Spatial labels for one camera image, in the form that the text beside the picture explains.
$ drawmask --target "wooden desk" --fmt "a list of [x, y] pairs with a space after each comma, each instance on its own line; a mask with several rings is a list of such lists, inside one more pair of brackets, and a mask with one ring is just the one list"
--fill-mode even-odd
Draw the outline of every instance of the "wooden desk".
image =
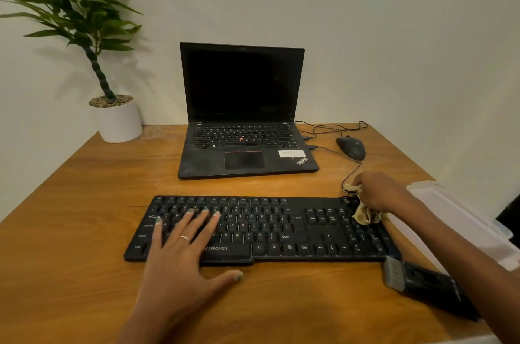
[[[355, 167], [315, 150], [317, 173], [179, 181], [185, 133], [185, 125], [146, 126], [123, 144], [96, 134], [4, 219], [1, 343], [114, 342], [144, 267], [125, 263], [123, 252], [154, 195], [337, 197]], [[340, 151], [335, 137], [313, 143]], [[431, 179], [373, 128], [355, 137], [367, 149], [362, 169], [403, 185]], [[388, 229], [406, 259], [431, 266]], [[259, 263], [243, 271], [241, 283], [176, 332], [179, 342], [412, 344], [488, 331], [386, 288], [379, 263]]]

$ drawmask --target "computer mouse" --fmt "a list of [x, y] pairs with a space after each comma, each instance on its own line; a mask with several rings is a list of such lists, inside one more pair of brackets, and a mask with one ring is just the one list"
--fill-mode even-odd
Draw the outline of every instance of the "computer mouse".
[[338, 137], [336, 143], [349, 158], [354, 160], [363, 160], [365, 158], [365, 146], [359, 138], [350, 136]]

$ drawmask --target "hand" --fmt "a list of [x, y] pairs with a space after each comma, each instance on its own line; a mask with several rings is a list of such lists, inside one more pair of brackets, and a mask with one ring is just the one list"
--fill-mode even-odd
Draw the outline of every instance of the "hand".
[[380, 212], [391, 212], [400, 217], [406, 206], [420, 203], [410, 192], [386, 174], [363, 171], [352, 185], [363, 185], [359, 199], [368, 207]]
[[[220, 214], [213, 214], [206, 227], [191, 241], [208, 214], [206, 209], [191, 221], [193, 209], [188, 210], [164, 247], [162, 223], [157, 218], [137, 301], [118, 342], [160, 341], [174, 325], [200, 308], [213, 295], [242, 279], [240, 270], [229, 270], [210, 280], [200, 275], [199, 259], [215, 232]], [[147, 331], [149, 341], [136, 338], [145, 335], [143, 330]]]

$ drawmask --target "black screen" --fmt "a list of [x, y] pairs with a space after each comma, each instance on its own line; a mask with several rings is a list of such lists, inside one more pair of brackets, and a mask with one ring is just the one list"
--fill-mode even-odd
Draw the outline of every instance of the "black screen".
[[293, 121], [304, 50], [180, 44], [188, 118]]

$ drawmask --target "plant pot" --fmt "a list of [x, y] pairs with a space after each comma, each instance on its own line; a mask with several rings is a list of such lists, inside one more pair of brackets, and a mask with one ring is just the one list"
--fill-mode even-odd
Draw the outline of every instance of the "plant pot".
[[89, 107], [98, 123], [101, 138], [107, 143], [124, 143], [142, 133], [135, 99], [116, 107]]

